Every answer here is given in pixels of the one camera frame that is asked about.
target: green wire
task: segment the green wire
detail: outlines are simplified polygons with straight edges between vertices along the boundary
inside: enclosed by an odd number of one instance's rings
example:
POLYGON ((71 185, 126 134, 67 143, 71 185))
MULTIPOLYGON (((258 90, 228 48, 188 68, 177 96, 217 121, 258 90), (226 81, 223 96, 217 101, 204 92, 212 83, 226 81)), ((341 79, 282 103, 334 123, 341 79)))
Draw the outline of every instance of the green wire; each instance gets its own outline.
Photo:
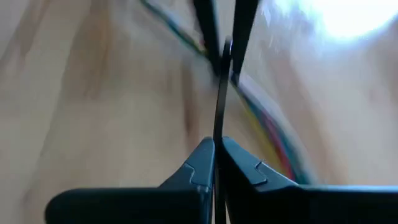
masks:
POLYGON ((197 54, 207 57, 206 52, 198 47, 198 44, 174 22, 163 10, 149 3, 148 0, 141 0, 141 3, 156 17, 167 24, 170 30, 185 44, 191 47, 197 54))

